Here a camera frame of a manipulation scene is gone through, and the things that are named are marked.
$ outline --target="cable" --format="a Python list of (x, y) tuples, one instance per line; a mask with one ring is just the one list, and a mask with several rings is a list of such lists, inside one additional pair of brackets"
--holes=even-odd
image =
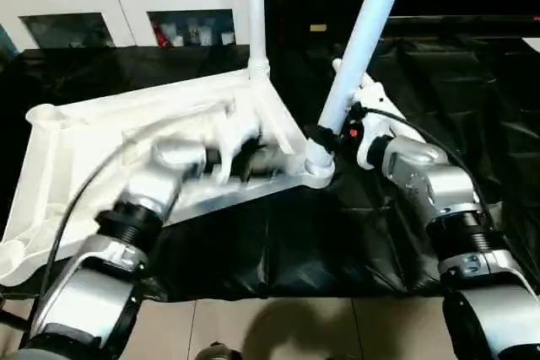
[(64, 231), (66, 230), (66, 227), (69, 222), (69, 218), (73, 214), (73, 211), (75, 207), (77, 206), (78, 201), (80, 200), (81, 196), (84, 194), (84, 191), (88, 188), (88, 186), (94, 181), (94, 179), (116, 158), (118, 155), (120, 155), (122, 152), (127, 150), (129, 147), (136, 145), (139, 141), (144, 139), (149, 133), (155, 132), (159, 128), (163, 126), (167, 126), (169, 124), (172, 124), (173, 122), (176, 122), (180, 119), (185, 119), (190, 116), (196, 116), (198, 114), (202, 113), (208, 113), (211, 110), (217, 109), (217, 108), (229, 108), (229, 102), (227, 101), (218, 101), (217, 103), (213, 105), (201, 105), (199, 110), (190, 111), (186, 114), (179, 114), (176, 116), (170, 116), (166, 117), (164, 119), (161, 119), (159, 121), (153, 122), (137, 132), (135, 134), (128, 138), (126, 141), (124, 141), (121, 145), (119, 145), (112, 153), (97, 167), (94, 169), (94, 171), (90, 174), (90, 176), (84, 181), (84, 183), (79, 187), (77, 194), (75, 194), (74, 198), (69, 202), (67, 205), (66, 211), (64, 212), (62, 216), (62, 220), (60, 221), (60, 225), (58, 226), (57, 233), (55, 235), (55, 239), (52, 242), (51, 251), (49, 253), (49, 256), (47, 258), (47, 263), (45, 266), (45, 271), (43, 273), (43, 278), (41, 280), (41, 286), (40, 286), (40, 295), (37, 298), (38, 300), (42, 298), (47, 289), (49, 288), (49, 279), (51, 278), (51, 271), (52, 266), (54, 264), (55, 259), (57, 258), (58, 249), (60, 248), (60, 242), (62, 240), (62, 236), (64, 234)]
[(486, 218), (488, 219), (489, 226), (491, 228), (493, 228), (493, 229), (496, 228), (493, 215), (491, 215), (491, 211), (489, 210), (489, 205), (486, 202), (486, 199), (483, 196), (482, 191), (480, 190), (480, 186), (479, 186), (478, 182), (474, 178), (473, 172), (471, 172), (471, 170), (467, 167), (467, 164), (465, 164), (465, 162), (463, 162), (463, 160), (454, 151), (452, 151), (450, 148), (448, 148), (443, 142), (439, 141), (437, 138), (435, 138), (435, 136), (431, 135), (430, 132), (426, 131), (421, 126), (419, 126), (417, 124), (414, 124), (414, 123), (412, 123), (410, 121), (407, 121), (406, 119), (404, 119), (404, 118), (402, 118), (400, 116), (396, 116), (395, 114), (389, 113), (389, 112), (384, 111), (384, 110), (372, 109), (370, 107), (361, 107), (361, 111), (364, 114), (373, 113), (373, 114), (377, 114), (379, 116), (385, 116), (385, 117), (388, 117), (388, 118), (392, 118), (393, 120), (399, 121), (399, 122), (401, 122), (402, 124), (404, 124), (406, 126), (410, 126), (414, 130), (419, 132), (426, 139), (426, 141), (428, 141), (429, 143), (434, 144), (435, 146), (437, 146), (440, 149), (442, 149), (443, 151), (445, 151), (446, 154), (453, 161), (453, 163), (455, 165), (459, 166), (465, 173), (467, 173), (467, 175), (471, 179), (472, 185), (474, 186), (474, 190), (476, 191), (476, 195), (478, 196), (478, 203), (479, 203), (480, 207), (482, 208), (482, 211), (484, 212)]

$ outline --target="white tube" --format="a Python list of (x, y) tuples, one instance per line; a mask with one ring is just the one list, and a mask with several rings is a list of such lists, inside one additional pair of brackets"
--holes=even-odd
[[(330, 128), (334, 132), (341, 131), (347, 116), (348, 104), (370, 63), (394, 1), (364, 0), (348, 41), (343, 62), (319, 118), (320, 126)], [(332, 156), (312, 140), (308, 142), (306, 158), (312, 164), (321, 165), (328, 165), (332, 160)]]
[(270, 66), (267, 59), (264, 0), (249, 0), (250, 18), (250, 59), (248, 68), (250, 77), (267, 76)]

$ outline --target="white cabinet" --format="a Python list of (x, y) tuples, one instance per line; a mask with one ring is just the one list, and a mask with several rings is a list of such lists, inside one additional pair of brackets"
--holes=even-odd
[(0, 24), (19, 51), (77, 46), (88, 36), (85, 20), (104, 44), (134, 45), (118, 0), (0, 0)]
[(18, 51), (65, 46), (248, 44), (248, 0), (0, 0)]
[[(158, 45), (154, 30), (159, 27), (158, 30), (166, 31), (164, 28), (168, 26), (176, 30), (183, 45), (219, 45), (229, 40), (237, 44), (249, 43), (247, 0), (120, 2), (138, 46)], [(209, 38), (207, 35), (206, 39), (203, 38), (203, 28), (211, 31)]]

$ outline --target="tiled floor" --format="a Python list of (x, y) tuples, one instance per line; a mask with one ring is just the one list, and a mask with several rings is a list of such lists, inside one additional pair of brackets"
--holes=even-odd
[[(28, 308), (7, 307), (22, 315)], [(2, 352), (19, 338), (0, 326)], [(193, 360), (214, 341), (245, 360), (455, 359), (440, 299), (275, 298), (145, 302), (121, 360)]]

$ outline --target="black cloth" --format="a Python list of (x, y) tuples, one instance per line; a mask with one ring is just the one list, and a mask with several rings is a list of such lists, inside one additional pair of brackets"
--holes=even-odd
[[(24, 113), (32, 105), (224, 72), (246, 58), (244, 47), (25, 52), (0, 77), (13, 139), (6, 195), (19, 174), (30, 129)], [(271, 79), (299, 126), (316, 122), (333, 79), (327, 47), (276, 50), (270, 61)], [(540, 54), (520, 40), (451, 39), (384, 41), (369, 69), (410, 121), (461, 153), (535, 287), (538, 67)], [(437, 261), (407, 200), (345, 153), (326, 189), (298, 187), (170, 226), (151, 261), (148, 293), (165, 301), (441, 293)], [(39, 280), (38, 271), (4, 294), (36, 293)]]

